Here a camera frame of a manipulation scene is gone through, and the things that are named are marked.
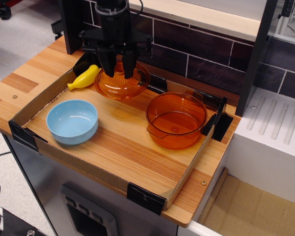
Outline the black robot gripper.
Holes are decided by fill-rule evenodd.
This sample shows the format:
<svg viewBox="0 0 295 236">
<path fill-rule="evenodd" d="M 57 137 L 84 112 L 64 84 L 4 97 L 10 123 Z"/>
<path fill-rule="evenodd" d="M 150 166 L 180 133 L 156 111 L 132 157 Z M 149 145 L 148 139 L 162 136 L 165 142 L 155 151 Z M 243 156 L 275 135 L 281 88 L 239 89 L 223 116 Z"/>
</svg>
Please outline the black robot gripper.
<svg viewBox="0 0 295 236">
<path fill-rule="evenodd" d="M 153 37 L 132 27 L 133 13 L 127 0 L 98 0 L 95 12 L 101 27 L 79 33 L 83 47 L 87 51 L 97 50 L 102 69 L 109 77 L 115 73 L 116 55 L 123 55 L 124 76 L 133 77 L 138 56 L 152 55 Z"/>
</svg>

